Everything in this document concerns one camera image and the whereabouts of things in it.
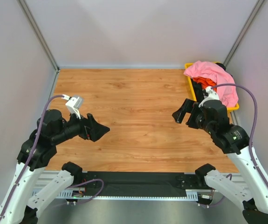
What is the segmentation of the pink t shirt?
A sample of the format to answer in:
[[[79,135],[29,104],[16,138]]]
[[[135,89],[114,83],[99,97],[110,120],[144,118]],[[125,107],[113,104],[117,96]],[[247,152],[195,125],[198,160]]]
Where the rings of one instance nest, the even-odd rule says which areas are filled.
[[[224,84],[224,86],[215,89],[222,104],[228,108],[234,108],[238,104],[236,87],[230,85],[234,83],[233,77],[214,62],[196,61],[185,68],[184,75],[191,79],[194,77],[209,78],[216,85]]]

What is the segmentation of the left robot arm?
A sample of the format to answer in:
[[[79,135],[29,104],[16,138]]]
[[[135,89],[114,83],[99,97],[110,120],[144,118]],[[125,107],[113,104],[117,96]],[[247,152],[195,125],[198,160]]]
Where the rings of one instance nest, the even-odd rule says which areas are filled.
[[[0,224],[35,224],[43,210],[62,190],[83,185],[82,168],[67,162],[38,194],[30,195],[57,153],[57,145],[76,136],[96,142],[109,131],[109,127],[99,124],[90,113],[86,117],[72,114],[66,121],[59,110],[44,111],[37,120],[37,129],[21,146],[14,178],[0,205]]]

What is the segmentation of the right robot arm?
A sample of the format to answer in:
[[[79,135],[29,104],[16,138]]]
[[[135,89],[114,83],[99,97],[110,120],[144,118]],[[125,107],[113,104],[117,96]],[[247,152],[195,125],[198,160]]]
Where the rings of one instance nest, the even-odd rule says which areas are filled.
[[[219,100],[205,100],[199,104],[185,99],[182,106],[172,114],[176,123],[184,116],[190,117],[186,125],[207,132],[213,143],[233,162],[247,188],[243,188],[223,175],[212,165],[205,164],[195,172],[202,184],[211,187],[234,203],[249,224],[268,224],[268,184],[264,182],[265,171],[254,148],[249,147],[246,131],[230,123],[227,108]]]

